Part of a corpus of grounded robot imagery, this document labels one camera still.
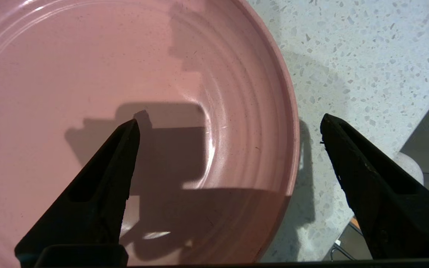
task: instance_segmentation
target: countertop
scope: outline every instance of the countertop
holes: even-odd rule
[[[301,129],[296,186],[262,261],[319,261],[353,216],[320,144],[322,116],[398,153],[429,109],[429,1],[249,2],[289,68]]]

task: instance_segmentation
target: speckled surface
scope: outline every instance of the speckled surface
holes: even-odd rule
[[[394,156],[429,109],[429,1],[249,0],[281,48],[301,127],[296,188],[262,261],[319,261],[352,217],[320,144],[328,112]]]

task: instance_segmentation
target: pink bowl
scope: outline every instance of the pink bowl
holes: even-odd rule
[[[293,190],[299,124],[245,1],[0,0],[0,267],[134,116],[129,264],[261,256]]]

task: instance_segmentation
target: terrazzo countertop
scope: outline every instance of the terrazzo countertop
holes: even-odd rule
[[[398,153],[429,109],[429,1],[249,2],[281,48],[301,128],[296,187],[262,261],[319,261],[353,216],[320,144],[322,116]]]

